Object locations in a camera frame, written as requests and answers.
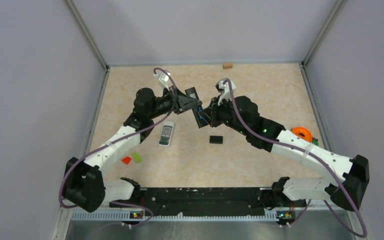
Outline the black battery cover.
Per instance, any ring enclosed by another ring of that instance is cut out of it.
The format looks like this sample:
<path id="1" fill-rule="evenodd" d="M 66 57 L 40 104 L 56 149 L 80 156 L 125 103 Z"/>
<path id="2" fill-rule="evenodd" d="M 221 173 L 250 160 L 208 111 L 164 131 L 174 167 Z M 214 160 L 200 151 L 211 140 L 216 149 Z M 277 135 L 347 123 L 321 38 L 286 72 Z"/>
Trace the black battery cover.
<path id="1" fill-rule="evenodd" d="M 209 136 L 209 143 L 210 144 L 223 144 L 224 137 L 219 135 L 210 135 Z"/>

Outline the black remote control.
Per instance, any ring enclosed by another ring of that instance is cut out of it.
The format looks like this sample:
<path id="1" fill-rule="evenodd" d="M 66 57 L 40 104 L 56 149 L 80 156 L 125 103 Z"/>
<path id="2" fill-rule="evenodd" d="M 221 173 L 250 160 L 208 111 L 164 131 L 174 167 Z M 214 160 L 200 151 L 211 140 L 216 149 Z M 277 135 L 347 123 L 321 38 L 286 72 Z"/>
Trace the black remote control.
<path id="1" fill-rule="evenodd" d="M 186 89 L 185 94 L 191 98 L 195 98 L 195 99 L 199 100 L 199 96 L 198 96 L 198 93 L 197 93 L 195 87 L 191 87 L 191 88 Z M 199 115 L 199 112 L 198 112 L 199 106 L 202 106 L 202 103 L 196 105 L 191 110 L 192 110 L 193 115 L 195 117 L 195 121 L 197 123 L 197 126 L 200 129 L 200 128 L 207 126 L 208 123 L 204 120 L 204 118 L 202 116 Z"/>

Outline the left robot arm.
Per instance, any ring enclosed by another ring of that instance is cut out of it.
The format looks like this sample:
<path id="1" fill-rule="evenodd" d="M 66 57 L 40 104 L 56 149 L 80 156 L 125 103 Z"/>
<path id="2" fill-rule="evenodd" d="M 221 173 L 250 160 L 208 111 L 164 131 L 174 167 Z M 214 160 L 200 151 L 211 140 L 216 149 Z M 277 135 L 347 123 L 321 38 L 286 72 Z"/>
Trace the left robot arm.
<path id="1" fill-rule="evenodd" d="M 112 201 L 122 200 L 129 207 L 136 206 L 141 194 L 134 189 L 131 180 L 105 183 L 104 175 L 130 149 L 150 135 L 156 126 L 155 118 L 170 113 L 179 115 L 188 110 L 196 113 L 202 101 L 194 87 L 184 92 L 164 89 L 161 97 L 156 97 L 152 89 L 145 87 L 136 92 L 133 105 L 133 111 L 123 125 L 101 147 L 80 159 L 72 157 L 67 162 L 58 193 L 62 207 L 69 207 L 64 200 L 71 202 L 73 208 L 80 207 L 89 213 Z"/>

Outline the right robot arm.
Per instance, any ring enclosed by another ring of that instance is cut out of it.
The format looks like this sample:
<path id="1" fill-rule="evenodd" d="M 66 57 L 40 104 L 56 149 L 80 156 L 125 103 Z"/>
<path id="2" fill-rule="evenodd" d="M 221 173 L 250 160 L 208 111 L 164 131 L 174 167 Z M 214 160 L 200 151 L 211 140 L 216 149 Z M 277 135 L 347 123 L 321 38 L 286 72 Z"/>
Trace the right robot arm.
<path id="1" fill-rule="evenodd" d="M 208 107 L 198 107 L 199 119 L 216 128 L 223 124 L 245 136 L 253 147 L 290 158 L 316 171 L 321 178 L 283 177 L 273 184 L 273 200 L 279 206 L 301 199 L 331 200 L 347 211 L 360 209 L 370 181 L 369 161 L 323 149 L 284 127 L 260 116 L 258 106 L 246 96 L 234 101 L 218 97 Z"/>

